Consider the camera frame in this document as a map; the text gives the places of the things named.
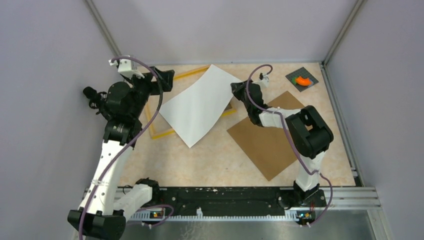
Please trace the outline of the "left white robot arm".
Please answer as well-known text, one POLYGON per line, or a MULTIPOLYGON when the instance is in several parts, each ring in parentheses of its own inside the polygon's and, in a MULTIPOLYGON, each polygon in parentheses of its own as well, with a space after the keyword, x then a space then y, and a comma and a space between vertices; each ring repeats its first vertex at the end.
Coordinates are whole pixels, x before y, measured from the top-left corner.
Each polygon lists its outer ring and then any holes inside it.
POLYGON ((99 162, 86 195, 77 209, 70 210, 68 222, 80 240, 86 237, 118 240, 128 219, 144 204, 154 207, 160 202, 158 183, 151 179, 137 182, 123 198, 116 200, 126 161, 146 126, 140 115, 150 96, 162 97, 173 88, 174 70, 136 73, 98 92, 88 86, 83 94, 88 105, 106 119, 99 162))

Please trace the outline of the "brown cardboard backing board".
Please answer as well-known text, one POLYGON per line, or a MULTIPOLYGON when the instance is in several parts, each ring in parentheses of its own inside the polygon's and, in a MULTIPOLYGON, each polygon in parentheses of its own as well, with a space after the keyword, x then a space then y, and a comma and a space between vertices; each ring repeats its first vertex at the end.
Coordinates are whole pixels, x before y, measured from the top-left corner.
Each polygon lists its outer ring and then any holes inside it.
POLYGON ((268 182, 297 162, 282 128, 260 127, 245 117, 227 132, 268 182))

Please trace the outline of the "yellow wooden picture frame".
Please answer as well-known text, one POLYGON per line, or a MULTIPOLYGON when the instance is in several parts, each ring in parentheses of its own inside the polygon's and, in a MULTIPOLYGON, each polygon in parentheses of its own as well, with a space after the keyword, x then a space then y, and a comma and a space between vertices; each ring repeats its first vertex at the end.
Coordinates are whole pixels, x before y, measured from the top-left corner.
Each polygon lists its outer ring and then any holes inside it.
MULTIPOLYGON (((177 86, 182 86, 182 84, 179 83, 179 81, 187 81, 190 82, 191 85, 194 84, 200 77, 201 74, 203 75, 207 70, 211 67, 211 64, 204 65, 198 68, 194 68, 188 71, 184 71, 181 73, 178 73, 174 76, 173 80, 173 89, 172 93, 176 95, 174 90, 177 89, 177 86)), ((152 104, 147 103, 144 108, 144 114, 146 116, 146 120, 149 121, 153 117, 153 114, 155 112, 155 107, 152 108, 152 104)), ((223 110, 221 117, 228 116, 231 114, 234 114, 236 112, 235 106, 230 102, 223 110)), ((148 127, 148 131, 150 133, 150 137, 152 139, 159 139, 162 137, 165 137, 167 135, 171 135, 175 133, 175 130, 166 123, 165 119, 162 116, 157 116, 154 122, 148 127)))

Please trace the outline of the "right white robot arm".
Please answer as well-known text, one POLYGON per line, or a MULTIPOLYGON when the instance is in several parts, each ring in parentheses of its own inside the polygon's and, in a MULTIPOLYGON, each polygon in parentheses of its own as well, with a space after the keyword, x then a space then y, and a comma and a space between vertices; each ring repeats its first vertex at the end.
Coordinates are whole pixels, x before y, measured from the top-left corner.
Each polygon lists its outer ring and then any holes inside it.
POLYGON ((319 190, 321 165, 334 140, 333 132, 312 105, 301 109, 271 107, 264 103, 260 85, 252 80, 231 83, 230 87, 233 96, 243 102, 254 125, 284 130, 301 165, 293 183, 290 205, 307 206, 319 190))

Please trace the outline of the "building photo print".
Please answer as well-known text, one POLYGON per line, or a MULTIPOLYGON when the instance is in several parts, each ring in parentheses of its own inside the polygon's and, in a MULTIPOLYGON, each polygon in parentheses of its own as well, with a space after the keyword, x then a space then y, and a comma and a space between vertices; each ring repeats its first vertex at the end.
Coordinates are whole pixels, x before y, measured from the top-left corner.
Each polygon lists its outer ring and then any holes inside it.
POLYGON ((191 86, 164 103, 159 113, 189 147, 216 124, 233 98, 232 83, 241 80, 210 65, 191 86))

